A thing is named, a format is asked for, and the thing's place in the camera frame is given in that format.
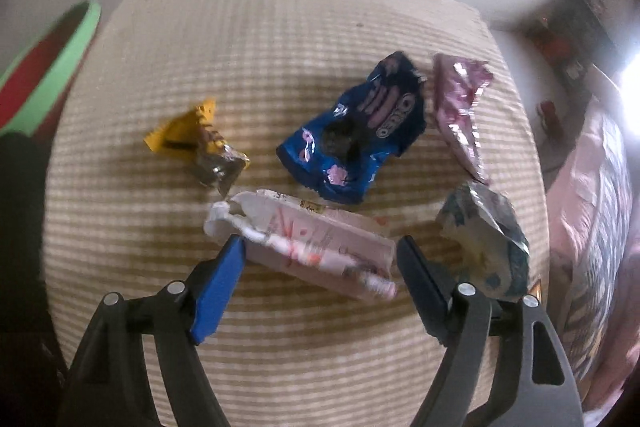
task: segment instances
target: pink wrapper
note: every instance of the pink wrapper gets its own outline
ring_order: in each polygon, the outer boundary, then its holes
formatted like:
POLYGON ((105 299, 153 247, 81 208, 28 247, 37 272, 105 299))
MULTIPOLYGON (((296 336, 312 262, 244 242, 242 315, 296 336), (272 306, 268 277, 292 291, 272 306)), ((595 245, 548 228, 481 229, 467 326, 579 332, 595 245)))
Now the pink wrapper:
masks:
POLYGON ((434 110, 440 133, 460 165, 477 181, 487 184, 474 119, 478 97, 494 79, 485 64, 440 53, 433 57, 434 110))

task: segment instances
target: crumpled paper box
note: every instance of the crumpled paper box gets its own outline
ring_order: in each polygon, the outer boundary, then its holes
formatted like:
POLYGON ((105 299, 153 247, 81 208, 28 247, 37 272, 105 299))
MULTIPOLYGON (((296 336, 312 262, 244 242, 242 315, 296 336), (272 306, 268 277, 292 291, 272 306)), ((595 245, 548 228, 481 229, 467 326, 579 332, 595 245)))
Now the crumpled paper box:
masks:
POLYGON ((375 219, 272 190, 240 192, 210 208, 207 235, 246 242, 249 261, 358 299, 392 299, 394 241, 375 219))

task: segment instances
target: screw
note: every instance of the screw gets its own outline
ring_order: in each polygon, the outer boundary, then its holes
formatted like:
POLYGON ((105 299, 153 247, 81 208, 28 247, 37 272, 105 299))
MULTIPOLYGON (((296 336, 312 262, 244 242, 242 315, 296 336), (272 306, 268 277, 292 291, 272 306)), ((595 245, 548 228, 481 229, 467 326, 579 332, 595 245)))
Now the screw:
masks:
POLYGON ((538 304, 540 304, 538 302, 538 299, 536 299, 533 295, 525 295, 522 298, 522 302, 524 303, 525 306, 528 306, 529 308, 536 308, 538 304))
POLYGON ((169 286, 166 287, 166 290, 171 293, 171 295, 178 295, 184 292, 184 282, 182 281, 173 281, 169 283, 169 286))
POLYGON ((470 297, 471 295, 475 295, 476 287, 473 286, 472 284, 469 284, 468 282, 461 282, 458 285, 458 291, 462 293, 462 295, 466 295, 467 297, 470 297))
POLYGON ((107 295, 104 296, 104 299, 102 299, 102 302, 104 302, 107 306, 113 306, 119 300, 120 297, 118 296, 118 294, 112 292, 107 293, 107 295))

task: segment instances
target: candy wrapper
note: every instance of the candy wrapper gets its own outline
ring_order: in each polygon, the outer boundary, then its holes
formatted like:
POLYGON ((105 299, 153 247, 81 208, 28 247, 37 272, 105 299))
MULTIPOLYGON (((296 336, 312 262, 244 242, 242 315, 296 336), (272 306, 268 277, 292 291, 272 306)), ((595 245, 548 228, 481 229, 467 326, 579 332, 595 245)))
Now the candy wrapper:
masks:
POLYGON ((442 235, 462 245, 465 269, 457 275, 492 298, 527 293, 529 243, 509 200, 478 182, 449 195, 436 222, 442 235))
POLYGON ((396 295, 389 273, 396 244, 368 217, 258 190, 214 203, 204 231, 220 244, 240 233, 249 261, 344 295, 396 295))
POLYGON ((423 133, 422 77, 402 52, 382 60, 367 82, 287 138, 276 153, 292 176, 326 200, 360 203, 376 172, 423 133))
POLYGON ((155 153, 191 163, 191 171, 200 183, 217 188, 225 197, 249 166, 249 158, 231 147, 213 127, 215 110, 216 102, 207 99, 149 133, 145 142, 155 153))
POLYGON ((443 54, 433 57, 433 73, 434 110, 440 133, 460 165, 476 180, 486 183, 474 107, 494 76, 485 62, 443 54))

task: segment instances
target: blue oreo wrapper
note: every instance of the blue oreo wrapper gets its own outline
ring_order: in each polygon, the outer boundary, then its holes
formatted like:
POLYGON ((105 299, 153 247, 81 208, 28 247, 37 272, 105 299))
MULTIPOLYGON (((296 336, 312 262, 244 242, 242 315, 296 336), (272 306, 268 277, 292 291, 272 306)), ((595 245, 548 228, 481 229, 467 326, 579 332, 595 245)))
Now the blue oreo wrapper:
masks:
POLYGON ((402 155, 424 132, 421 83, 402 52, 389 55, 366 82, 284 140, 278 158, 325 200, 360 203, 386 158, 402 155))

